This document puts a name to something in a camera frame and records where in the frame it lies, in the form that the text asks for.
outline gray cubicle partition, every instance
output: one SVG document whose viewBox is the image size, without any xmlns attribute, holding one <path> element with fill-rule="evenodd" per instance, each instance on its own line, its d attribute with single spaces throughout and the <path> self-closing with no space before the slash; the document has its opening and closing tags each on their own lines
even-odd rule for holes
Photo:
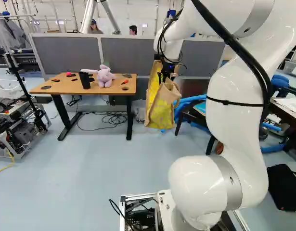
<svg viewBox="0 0 296 231">
<path fill-rule="evenodd" d="M 179 73 L 187 77 L 211 77 L 219 67 L 225 43 L 215 41 L 184 41 L 182 63 Z"/>
<path fill-rule="evenodd" d="M 31 34 L 29 37 L 45 79 L 60 72 L 98 69 L 101 63 L 105 63 L 114 73 L 138 74 L 134 99 L 145 99 L 154 61 L 154 37 L 63 33 Z M 198 37 L 184 41 L 182 62 L 187 69 L 181 67 L 182 76 L 176 79 L 183 97 L 206 93 L 208 79 L 219 67 L 224 47 L 218 38 Z M 125 105 L 121 97 L 115 102 Z M 87 107 L 81 109 L 81 103 L 78 110 L 87 110 Z M 85 104 L 91 106 L 92 111 L 99 110 L 92 102 L 85 101 Z"/>
<path fill-rule="evenodd" d="M 101 38 L 104 62 L 116 73 L 149 75 L 153 60 L 153 39 Z"/>
<path fill-rule="evenodd" d="M 149 75 L 155 51 L 153 39 L 101 38 L 104 61 L 116 73 Z M 187 77 L 211 77 L 217 70 L 225 44 L 219 41 L 184 41 L 180 73 Z"/>
<path fill-rule="evenodd" d="M 98 69 L 101 60 L 97 38 L 33 37 L 45 74 Z"/>
</svg>

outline black table leg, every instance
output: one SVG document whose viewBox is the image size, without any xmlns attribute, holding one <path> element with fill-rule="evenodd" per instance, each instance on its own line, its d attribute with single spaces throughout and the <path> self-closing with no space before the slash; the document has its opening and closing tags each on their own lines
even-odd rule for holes
<svg viewBox="0 0 296 231">
<path fill-rule="evenodd" d="M 179 116 L 179 120 L 178 120 L 177 127 L 176 127 L 176 130 L 175 130 L 175 136 L 177 136 L 178 133 L 179 133 L 182 121 L 183 121 L 183 112 L 181 112 L 181 115 Z"/>
<path fill-rule="evenodd" d="M 128 130 L 127 130 L 127 141 L 132 139 L 132 129 L 134 114 L 132 113 L 132 97 L 127 96 L 127 114 L 128 114 Z"/>
<path fill-rule="evenodd" d="M 51 95 L 51 96 L 56 105 L 60 118 L 65 126 L 65 128 L 63 129 L 63 131 L 60 133 L 58 137 L 59 141 L 63 141 L 67 133 L 69 132 L 69 130 L 72 128 L 72 126 L 77 122 L 77 120 L 81 116 L 82 112 L 77 112 L 75 116 L 70 120 L 67 114 L 67 111 L 65 109 L 63 100 L 61 98 L 61 95 Z"/>
</svg>

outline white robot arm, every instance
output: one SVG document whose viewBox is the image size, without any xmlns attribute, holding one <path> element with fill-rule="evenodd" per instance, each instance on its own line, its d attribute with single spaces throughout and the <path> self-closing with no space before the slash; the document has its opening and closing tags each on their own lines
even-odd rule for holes
<svg viewBox="0 0 296 231">
<path fill-rule="evenodd" d="M 206 12 L 199 13 L 200 3 L 240 38 L 256 59 L 252 61 L 259 63 L 255 65 L 259 69 L 251 70 L 241 52 L 242 58 L 236 55 L 210 80 L 206 121 L 224 144 L 222 154 L 183 157 L 169 170 L 176 207 L 194 228 L 206 230 L 218 222 L 222 211 L 257 206 L 268 191 L 258 131 L 270 96 L 268 81 L 260 83 L 258 75 L 261 81 L 271 78 L 296 45 L 296 0 L 185 0 L 179 19 L 165 32 L 162 28 L 154 41 L 155 51 L 162 44 L 166 62 L 178 59 L 183 39 L 193 33 L 216 35 L 202 17 Z"/>
</svg>

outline white wall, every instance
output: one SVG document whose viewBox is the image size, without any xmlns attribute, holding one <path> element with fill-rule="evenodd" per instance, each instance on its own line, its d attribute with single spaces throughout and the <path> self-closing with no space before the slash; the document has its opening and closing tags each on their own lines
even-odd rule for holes
<svg viewBox="0 0 296 231">
<path fill-rule="evenodd" d="M 18 14 L 24 14 L 22 2 L 24 1 L 28 13 L 36 14 L 37 19 L 55 19 L 54 10 L 52 7 L 51 0 L 17 0 L 19 3 Z M 74 8 L 77 19 L 77 26 L 80 28 L 80 22 L 82 21 L 83 14 L 85 11 L 85 3 L 87 0 L 74 0 Z M 158 20 L 157 28 L 161 28 L 163 25 L 163 20 L 167 14 L 169 8 L 174 10 L 181 9 L 181 3 L 183 0 L 159 0 L 158 7 Z M 157 0 L 108 0 L 112 13 L 120 27 L 122 34 L 129 34 L 129 26 L 136 25 L 138 28 L 138 34 L 153 35 L 155 31 L 155 21 L 156 21 L 156 4 Z M 72 5 L 70 0 L 54 0 L 55 7 L 58 12 L 59 19 L 71 19 L 66 24 L 67 31 L 73 31 L 75 27 L 75 19 L 72 12 Z M 8 11 L 15 15 L 12 1 L 8 0 L 6 2 Z M 5 11 L 5 6 L 3 1 L 0 0 L 0 12 Z M 94 11 L 94 19 L 97 21 L 99 28 L 105 34 L 111 34 L 113 32 L 113 27 L 107 17 L 105 10 L 99 3 L 97 9 Z M 142 24 L 147 24 L 148 27 L 142 29 Z M 48 21 L 50 30 L 57 30 L 58 26 L 55 21 Z M 42 31 L 47 31 L 48 26 L 45 21 L 40 21 L 40 27 Z"/>
</svg>

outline gray cloth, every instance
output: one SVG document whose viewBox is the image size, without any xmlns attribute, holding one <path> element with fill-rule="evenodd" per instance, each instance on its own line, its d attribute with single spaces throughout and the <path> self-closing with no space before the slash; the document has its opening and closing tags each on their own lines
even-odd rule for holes
<svg viewBox="0 0 296 231">
<path fill-rule="evenodd" d="M 0 19 L 0 34 L 12 50 L 31 48 L 24 31 L 12 20 Z"/>
</svg>

